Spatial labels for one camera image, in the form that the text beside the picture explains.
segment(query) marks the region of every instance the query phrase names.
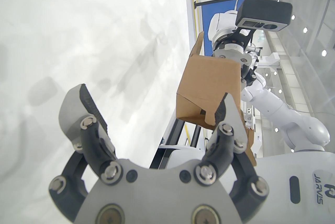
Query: screw head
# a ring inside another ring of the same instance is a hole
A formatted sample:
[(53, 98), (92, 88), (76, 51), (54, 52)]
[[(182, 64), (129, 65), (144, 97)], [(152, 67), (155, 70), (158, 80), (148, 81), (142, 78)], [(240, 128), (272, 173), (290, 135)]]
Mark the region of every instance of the screw head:
[(239, 140), (234, 140), (234, 144), (238, 147), (238, 148), (243, 148), (243, 143), (241, 143)]
[(108, 167), (106, 167), (104, 175), (108, 180), (111, 180), (115, 177), (117, 172), (118, 169), (115, 166), (109, 165)]
[(136, 181), (138, 177), (138, 174), (137, 174), (137, 171), (135, 169), (132, 169), (132, 170), (129, 170), (127, 175), (126, 175), (126, 180), (129, 182), (129, 183), (133, 183)]
[(192, 217), (192, 224), (219, 224), (218, 214), (209, 206), (198, 207)]
[(269, 185), (262, 177), (258, 177), (256, 183), (251, 183), (251, 188), (259, 196), (264, 197), (269, 194)]
[(213, 172), (207, 165), (203, 165), (200, 169), (200, 175), (204, 179), (211, 179), (213, 177)]
[(86, 130), (87, 127), (91, 126), (93, 123), (97, 122), (97, 118), (93, 115), (87, 116), (80, 123), (80, 128)]
[(57, 176), (51, 181), (49, 189), (54, 192), (57, 192), (57, 194), (60, 194), (65, 189), (65, 186), (66, 186), (65, 177)]
[(125, 216), (122, 209), (115, 205), (110, 204), (102, 208), (97, 216), (97, 224), (124, 224)]
[(180, 173), (179, 173), (179, 179), (187, 184), (190, 182), (191, 180), (191, 174), (187, 171), (187, 170), (182, 170)]
[(232, 127), (229, 124), (224, 124), (222, 126), (222, 128), (226, 131), (226, 132), (232, 132)]

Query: camera lens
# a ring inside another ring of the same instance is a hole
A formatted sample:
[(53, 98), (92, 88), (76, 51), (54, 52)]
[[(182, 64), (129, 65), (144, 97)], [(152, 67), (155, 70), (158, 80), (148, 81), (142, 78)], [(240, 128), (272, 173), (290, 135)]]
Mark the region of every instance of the camera lens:
[(266, 24), (263, 26), (264, 29), (275, 29), (278, 26), (276, 26), (275, 24)]

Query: blue panel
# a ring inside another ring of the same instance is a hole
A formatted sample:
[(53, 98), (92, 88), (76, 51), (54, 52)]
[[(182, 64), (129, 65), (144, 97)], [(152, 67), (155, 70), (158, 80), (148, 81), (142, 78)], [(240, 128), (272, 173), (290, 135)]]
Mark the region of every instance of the blue panel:
[[(242, 2), (243, 0), (238, 0), (237, 8), (239, 8)], [(213, 54), (212, 42), (208, 40), (208, 28), (209, 28), (210, 20), (216, 13), (224, 13), (228, 10), (234, 10), (235, 3), (236, 3), (236, 0), (231, 0), (231, 1), (223, 1), (223, 2), (212, 3), (212, 4), (201, 6), (202, 27), (204, 29), (205, 56), (212, 56)]]

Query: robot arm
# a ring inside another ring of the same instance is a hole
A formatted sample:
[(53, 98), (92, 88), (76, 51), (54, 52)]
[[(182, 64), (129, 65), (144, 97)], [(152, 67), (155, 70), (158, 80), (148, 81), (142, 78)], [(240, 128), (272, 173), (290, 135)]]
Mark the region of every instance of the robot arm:
[(327, 128), (318, 119), (299, 114), (279, 97), (265, 89), (265, 79), (251, 69), (253, 64), (247, 44), (255, 29), (236, 25), (237, 11), (217, 13), (211, 19), (208, 38), (212, 41), (213, 56), (241, 64), (241, 99), (250, 102), (278, 127), (286, 144), (295, 151), (321, 150), (329, 143)]
[(255, 72), (256, 80), (243, 89), (241, 99), (250, 102), (282, 133), (286, 144), (295, 151), (320, 150), (329, 143), (327, 128), (318, 119), (299, 114), (279, 97), (265, 89), (264, 77)]

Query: brown cardboard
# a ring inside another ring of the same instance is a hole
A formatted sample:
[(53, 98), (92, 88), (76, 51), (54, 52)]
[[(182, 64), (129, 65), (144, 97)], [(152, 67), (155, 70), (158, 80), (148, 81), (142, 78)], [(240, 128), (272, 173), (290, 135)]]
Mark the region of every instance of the brown cardboard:
[[(237, 109), (241, 111), (241, 66), (233, 60), (199, 55), (203, 36), (204, 33), (201, 32), (180, 81), (176, 98), (176, 117), (214, 130), (214, 114), (225, 93), (232, 95)], [(254, 142), (254, 133), (245, 127), (242, 112), (241, 119), (248, 135), (245, 152), (255, 166), (254, 154), (250, 149)]]

